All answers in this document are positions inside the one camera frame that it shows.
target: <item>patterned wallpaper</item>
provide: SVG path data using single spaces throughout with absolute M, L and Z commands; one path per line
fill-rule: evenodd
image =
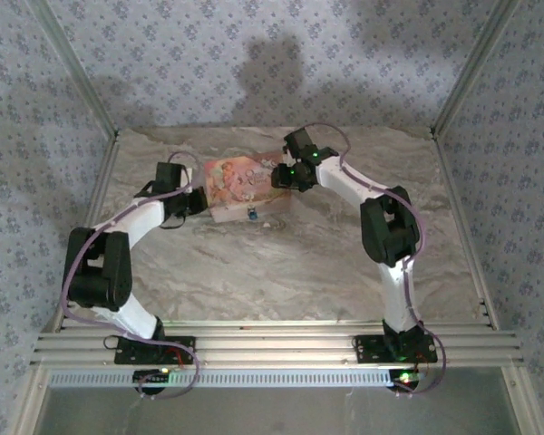
M 423 129 L 493 0 L 51 0 L 120 128 Z
M 544 0 L 522 0 L 442 143 L 544 408 Z
M 0 1 L 0 433 L 106 144 L 26 3 Z

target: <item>aluminum frame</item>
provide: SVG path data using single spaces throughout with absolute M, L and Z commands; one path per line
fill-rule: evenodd
M 86 71 L 81 65 L 81 61 L 79 61 L 71 43 L 66 38 L 64 30 L 56 19 L 53 10 L 48 5 L 47 0 L 28 0 L 26 3 L 34 14 L 38 24 L 43 28 L 54 50 L 59 55 L 61 62 L 73 79 L 78 93 L 83 98 L 87 107 L 92 111 L 95 120 L 109 138 L 114 137 L 115 128 L 111 117 L 99 99 L 97 91 L 94 90 Z
M 481 309 L 486 321 L 472 323 L 429 323 L 440 335 L 448 353 L 448 367 L 501 367 L 508 385 L 510 402 L 523 435 L 544 434 L 544 418 L 539 410 L 528 371 L 523 367 L 520 342 L 514 332 L 501 331 L 488 288 L 481 274 L 471 237 L 455 187 L 447 173 L 442 149 L 438 156 L 448 189 L 461 241 L 470 265 Z M 86 224 L 92 226 L 100 214 L 102 201 L 111 176 L 118 147 L 109 145 Z M 352 337 L 357 334 L 381 334 L 382 325 L 360 321 L 282 321 L 282 322 L 166 322 L 167 335 L 191 334 L 197 337 L 202 370 L 247 369 L 333 369 L 347 371 L 409 368 L 410 364 L 356 363 Z M 44 402 L 44 395 L 54 372 L 67 369 L 77 372 L 117 371 L 113 351 L 104 349 L 102 339 L 112 330 L 77 324 L 63 319 L 58 310 L 40 335 L 31 361 L 29 381 L 24 389 L 12 434 L 33 433 Z M 121 370 L 159 368 L 159 366 L 121 366 Z

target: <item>small box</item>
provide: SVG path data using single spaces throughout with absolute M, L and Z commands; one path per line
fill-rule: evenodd
M 209 211 L 216 222 L 255 220 L 290 209 L 290 190 L 273 188 L 272 169 L 282 152 L 209 161 L 205 164 Z

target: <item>marble surface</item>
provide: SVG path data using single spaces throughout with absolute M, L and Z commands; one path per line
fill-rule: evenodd
M 174 150 L 206 160 L 277 150 L 289 128 L 123 130 L 102 218 L 124 207 Z M 404 186 L 427 224 L 415 265 L 426 320 L 481 319 L 478 298 L 431 141 L 387 128 L 347 129 L 349 161 L 384 184 Z M 344 148 L 328 128 L 319 146 Z M 191 164 L 184 159 L 183 163 Z M 152 230 L 131 251 L 133 291 L 164 320 L 379 320 L 380 279 L 361 244 L 358 210 L 316 187 L 295 193 L 289 213 L 216 224 L 208 212 L 177 230 Z

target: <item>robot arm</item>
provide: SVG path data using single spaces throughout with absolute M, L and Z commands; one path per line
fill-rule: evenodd
M 131 292 L 131 249 L 147 233 L 161 226 L 171 216 L 184 218 L 205 210 L 208 206 L 207 200 L 203 188 L 189 188 L 176 197 L 149 201 L 123 215 L 125 210 L 146 198 L 178 189 L 183 174 L 191 179 L 191 169 L 174 163 L 158 163 L 155 180 L 150 181 L 124 210 L 95 228 L 79 227 L 71 232 L 65 278 L 70 264 L 86 239 L 97 228 L 112 223 L 95 240 L 80 263 L 71 282 L 69 300 L 79 306 L 91 308 L 131 334 L 145 339 L 162 338 L 160 320 L 147 312 Z
M 360 209 L 364 249 L 378 264 L 383 283 L 385 331 L 402 334 L 413 330 L 416 322 L 407 306 L 405 286 L 408 285 L 413 300 L 413 261 L 409 257 L 419 241 L 414 216 L 384 194 L 389 188 L 344 163 L 350 172 L 374 188 L 366 188 L 351 179 L 341 169 L 338 153 L 330 148 L 319 150 L 304 129 L 290 133 L 285 141 L 287 145 L 283 150 L 287 163 L 275 168 L 272 185 L 304 192 L 318 184 Z M 409 201 L 404 188 L 390 190 Z

